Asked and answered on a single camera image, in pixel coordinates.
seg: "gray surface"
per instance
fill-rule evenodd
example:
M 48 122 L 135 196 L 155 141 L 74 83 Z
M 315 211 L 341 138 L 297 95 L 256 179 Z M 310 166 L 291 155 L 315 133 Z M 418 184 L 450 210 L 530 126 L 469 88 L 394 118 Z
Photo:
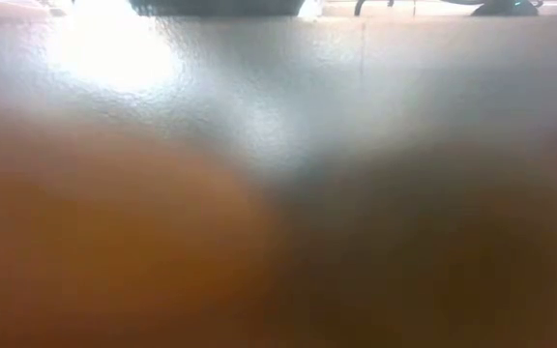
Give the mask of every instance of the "gray surface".
M 557 123 L 557 18 L 0 22 L 1 107 L 150 125 L 273 181 L 447 127 L 527 145 Z

